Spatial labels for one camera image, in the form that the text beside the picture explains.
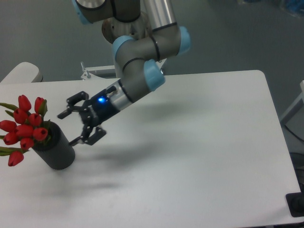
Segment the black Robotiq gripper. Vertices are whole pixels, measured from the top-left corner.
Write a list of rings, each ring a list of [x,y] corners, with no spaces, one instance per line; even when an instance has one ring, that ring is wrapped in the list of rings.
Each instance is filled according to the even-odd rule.
[[[80,101],[84,101],[83,105],[77,106]],[[101,91],[90,99],[86,92],[81,91],[69,97],[66,102],[66,110],[58,114],[57,118],[64,119],[72,112],[78,112],[84,124],[81,135],[70,141],[69,145],[94,145],[106,135],[100,124],[119,113],[107,97],[106,91]]]

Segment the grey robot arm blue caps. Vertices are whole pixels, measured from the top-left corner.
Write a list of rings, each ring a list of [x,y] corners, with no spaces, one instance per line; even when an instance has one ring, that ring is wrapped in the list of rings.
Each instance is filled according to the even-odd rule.
[[[75,0],[73,6],[84,24],[111,20],[113,58],[122,72],[93,97],[82,91],[68,98],[66,110],[58,115],[63,119],[77,112],[84,125],[69,145],[93,145],[106,134],[102,122],[165,83],[157,62],[187,52],[191,39],[178,25],[169,0]]]

